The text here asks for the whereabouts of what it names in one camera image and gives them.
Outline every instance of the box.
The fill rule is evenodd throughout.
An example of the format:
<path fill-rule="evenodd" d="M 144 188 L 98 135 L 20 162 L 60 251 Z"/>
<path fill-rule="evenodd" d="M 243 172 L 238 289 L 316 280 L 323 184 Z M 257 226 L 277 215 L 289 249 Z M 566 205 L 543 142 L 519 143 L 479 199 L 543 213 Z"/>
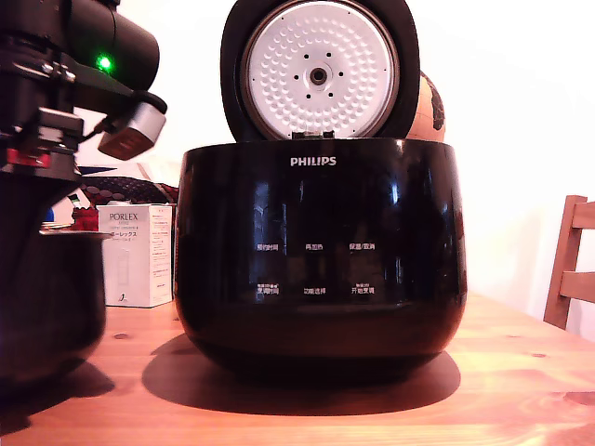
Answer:
<path fill-rule="evenodd" d="M 171 206 L 97 208 L 99 231 L 112 235 L 103 243 L 106 304 L 151 308 L 171 301 Z"/>

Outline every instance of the open lid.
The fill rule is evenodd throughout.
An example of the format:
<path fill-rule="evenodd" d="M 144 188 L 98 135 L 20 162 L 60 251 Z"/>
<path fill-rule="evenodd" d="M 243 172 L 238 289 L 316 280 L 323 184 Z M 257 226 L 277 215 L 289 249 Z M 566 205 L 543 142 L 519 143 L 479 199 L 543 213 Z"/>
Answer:
<path fill-rule="evenodd" d="M 419 49 L 404 0 L 238 0 L 220 69 L 237 141 L 405 138 L 416 115 Z"/>

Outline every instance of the black pot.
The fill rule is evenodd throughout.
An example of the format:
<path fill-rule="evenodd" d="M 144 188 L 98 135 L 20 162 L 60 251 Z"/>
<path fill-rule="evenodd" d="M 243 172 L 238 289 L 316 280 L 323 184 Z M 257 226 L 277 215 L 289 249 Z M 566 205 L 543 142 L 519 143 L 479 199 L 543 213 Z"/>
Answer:
<path fill-rule="evenodd" d="M 178 313 L 240 374 L 378 379 L 446 347 L 467 295 L 451 147 L 287 140 L 186 153 Z"/>
<path fill-rule="evenodd" d="M 34 233 L 0 289 L 0 398 L 68 373 L 98 345 L 105 296 L 98 232 Z"/>

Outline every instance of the philips logo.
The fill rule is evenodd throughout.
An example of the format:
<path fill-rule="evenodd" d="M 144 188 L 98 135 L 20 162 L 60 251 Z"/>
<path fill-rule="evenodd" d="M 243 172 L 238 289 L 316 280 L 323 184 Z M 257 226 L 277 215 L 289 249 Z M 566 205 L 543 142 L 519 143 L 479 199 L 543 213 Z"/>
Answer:
<path fill-rule="evenodd" d="M 302 158 L 292 158 L 291 166 L 304 165 L 337 165 L 336 156 L 304 156 Z"/>

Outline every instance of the patterned fabric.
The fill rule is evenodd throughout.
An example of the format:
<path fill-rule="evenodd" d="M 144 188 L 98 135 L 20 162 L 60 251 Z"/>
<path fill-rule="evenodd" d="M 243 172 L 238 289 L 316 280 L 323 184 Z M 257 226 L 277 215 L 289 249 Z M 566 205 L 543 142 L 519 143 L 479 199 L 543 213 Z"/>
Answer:
<path fill-rule="evenodd" d="M 178 188 L 129 177 L 83 177 L 83 194 L 90 201 L 88 209 L 73 209 L 74 230 L 99 230 L 98 205 L 110 201 L 132 204 L 176 204 Z M 175 218 L 172 219 L 172 234 Z"/>
<path fill-rule="evenodd" d="M 81 190 L 93 207 L 112 200 L 132 204 L 178 202 L 178 188 L 129 177 L 84 177 Z"/>

